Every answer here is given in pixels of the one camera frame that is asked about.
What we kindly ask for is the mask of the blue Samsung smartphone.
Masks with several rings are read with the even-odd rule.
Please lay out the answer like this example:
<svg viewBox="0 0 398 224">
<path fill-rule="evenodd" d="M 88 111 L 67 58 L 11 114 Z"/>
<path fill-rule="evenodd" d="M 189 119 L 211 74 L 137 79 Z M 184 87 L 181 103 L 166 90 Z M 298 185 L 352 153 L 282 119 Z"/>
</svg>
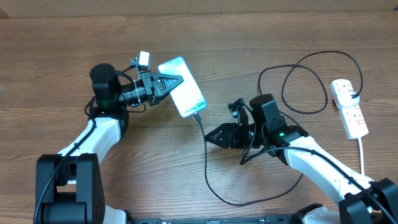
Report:
<svg viewBox="0 0 398 224">
<path fill-rule="evenodd" d="M 183 57 L 175 57 L 158 65 L 158 70 L 166 75 L 179 75 L 183 78 L 183 82 L 170 92 L 170 96 L 182 118 L 187 118 L 208 106 Z"/>
</svg>

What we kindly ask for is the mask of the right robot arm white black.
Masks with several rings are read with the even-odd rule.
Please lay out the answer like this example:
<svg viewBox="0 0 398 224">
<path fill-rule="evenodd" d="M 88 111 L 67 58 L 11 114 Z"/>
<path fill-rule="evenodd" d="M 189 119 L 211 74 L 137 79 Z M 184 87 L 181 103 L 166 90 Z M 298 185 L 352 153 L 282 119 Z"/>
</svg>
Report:
<svg viewBox="0 0 398 224">
<path fill-rule="evenodd" d="M 242 164 L 270 154 L 301 172 L 338 206 L 329 210 L 313 203 L 297 212 L 291 223 L 397 223 L 397 185 L 374 181 L 327 153 L 302 127 L 288 125 L 271 94 L 238 99 L 228 105 L 235 123 L 223 123 L 205 136 L 222 148 L 242 149 Z"/>
</svg>

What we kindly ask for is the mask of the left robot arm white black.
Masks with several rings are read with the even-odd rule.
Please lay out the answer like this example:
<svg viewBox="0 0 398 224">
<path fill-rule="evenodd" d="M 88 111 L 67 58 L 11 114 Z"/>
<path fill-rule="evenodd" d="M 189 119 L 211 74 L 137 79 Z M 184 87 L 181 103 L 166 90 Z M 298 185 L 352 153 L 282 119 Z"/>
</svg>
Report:
<svg viewBox="0 0 398 224">
<path fill-rule="evenodd" d="M 57 154 L 36 163 L 34 223 L 134 223 L 127 210 L 105 202 L 100 163 L 127 131 L 128 107 L 159 104 L 184 80 L 135 64 L 138 80 L 121 84 L 124 71 L 108 63 L 90 71 L 94 97 L 85 107 L 85 130 Z"/>
</svg>

